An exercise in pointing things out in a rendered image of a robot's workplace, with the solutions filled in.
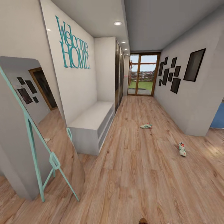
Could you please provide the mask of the gym shoe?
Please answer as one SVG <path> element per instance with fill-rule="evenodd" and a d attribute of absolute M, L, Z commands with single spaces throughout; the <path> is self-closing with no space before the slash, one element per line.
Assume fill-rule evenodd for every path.
<path fill-rule="evenodd" d="M 184 144 L 182 142 L 179 143 L 178 148 L 180 150 L 179 154 L 181 156 L 186 156 L 186 151 L 185 151 L 185 148 L 184 148 Z"/>
<path fill-rule="evenodd" d="M 145 125 L 141 125 L 141 128 L 152 128 L 152 124 L 145 124 Z"/>

